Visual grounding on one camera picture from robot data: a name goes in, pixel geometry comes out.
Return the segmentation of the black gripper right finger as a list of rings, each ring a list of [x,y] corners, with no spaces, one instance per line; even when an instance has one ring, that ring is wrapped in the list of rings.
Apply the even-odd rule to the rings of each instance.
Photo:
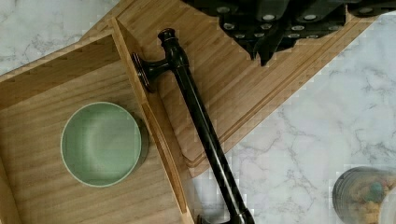
[[[269,29],[253,46],[266,65],[274,53],[292,48],[299,38],[320,38],[342,29],[347,11],[370,18],[395,10],[395,0],[257,0],[254,16]]]

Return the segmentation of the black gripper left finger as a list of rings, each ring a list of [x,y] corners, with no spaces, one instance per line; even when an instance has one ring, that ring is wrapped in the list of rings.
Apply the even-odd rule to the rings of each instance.
[[[284,15],[289,0],[183,0],[211,17],[249,55],[270,60],[290,47],[285,36],[290,20]]]

